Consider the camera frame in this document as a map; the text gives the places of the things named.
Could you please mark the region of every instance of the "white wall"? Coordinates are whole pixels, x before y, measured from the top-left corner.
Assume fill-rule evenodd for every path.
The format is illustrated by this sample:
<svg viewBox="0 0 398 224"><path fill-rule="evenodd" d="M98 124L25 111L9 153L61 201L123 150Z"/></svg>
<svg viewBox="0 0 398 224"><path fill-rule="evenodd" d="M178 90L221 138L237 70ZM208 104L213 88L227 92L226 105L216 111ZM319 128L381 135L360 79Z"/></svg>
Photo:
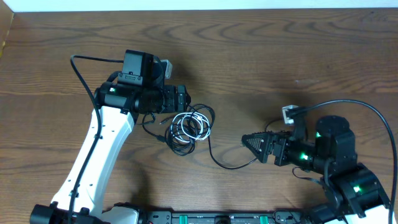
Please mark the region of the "white wall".
<svg viewBox="0 0 398 224"><path fill-rule="evenodd" d="M4 0L14 12L398 7L398 0Z"/></svg>

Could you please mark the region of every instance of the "wooden table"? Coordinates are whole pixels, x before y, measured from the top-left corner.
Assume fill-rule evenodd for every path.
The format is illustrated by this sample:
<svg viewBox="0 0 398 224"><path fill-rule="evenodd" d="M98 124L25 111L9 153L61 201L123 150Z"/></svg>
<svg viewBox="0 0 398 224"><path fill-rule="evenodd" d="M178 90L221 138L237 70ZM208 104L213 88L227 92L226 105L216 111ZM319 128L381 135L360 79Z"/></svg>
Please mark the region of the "wooden table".
<svg viewBox="0 0 398 224"><path fill-rule="evenodd" d="M229 166L253 158L241 136L263 130L285 105L364 100L398 131L397 9L18 13L0 59L1 223L26 223L35 204L50 203L86 136L92 105L69 57L123 59L126 49L169 59L174 70L167 83L185 84L193 103L215 109L213 151ZM92 90L121 68L81 60L77 66ZM359 161L390 195L392 152L379 118L358 105L324 107L308 116L312 136L326 114L348 119ZM148 128L163 133L165 127ZM132 202L174 210L272 210L324 202L322 189L296 179L291 168L256 162L224 170L206 142L178 157L136 126L121 149L104 208Z"/></svg>

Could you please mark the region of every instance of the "camera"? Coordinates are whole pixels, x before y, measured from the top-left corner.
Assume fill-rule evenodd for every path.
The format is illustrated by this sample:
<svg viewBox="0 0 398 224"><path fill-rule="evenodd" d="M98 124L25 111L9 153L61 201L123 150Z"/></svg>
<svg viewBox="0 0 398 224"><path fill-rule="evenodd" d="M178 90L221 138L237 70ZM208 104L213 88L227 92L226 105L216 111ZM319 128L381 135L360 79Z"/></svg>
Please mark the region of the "camera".
<svg viewBox="0 0 398 224"><path fill-rule="evenodd" d="M138 114L184 112L191 102L185 85L164 85L171 77L172 64L157 56L126 50L122 71L114 72L95 91L98 106L112 106L121 113Z"/></svg>

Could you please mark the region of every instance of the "green led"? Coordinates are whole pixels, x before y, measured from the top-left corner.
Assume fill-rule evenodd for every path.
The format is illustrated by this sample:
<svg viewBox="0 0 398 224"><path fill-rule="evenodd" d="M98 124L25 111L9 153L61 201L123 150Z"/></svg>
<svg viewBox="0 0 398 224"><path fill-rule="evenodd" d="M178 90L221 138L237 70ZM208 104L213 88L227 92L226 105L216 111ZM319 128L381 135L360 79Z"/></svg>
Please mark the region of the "green led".
<svg viewBox="0 0 398 224"><path fill-rule="evenodd" d="M355 186L354 191L355 191L355 193L358 193L361 191L361 188L359 186Z"/></svg>
<svg viewBox="0 0 398 224"><path fill-rule="evenodd" d="M308 156L303 152L303 153L301 153L301 157L300 157L301 159L305 159L305 160L308 160Z"/></svg>

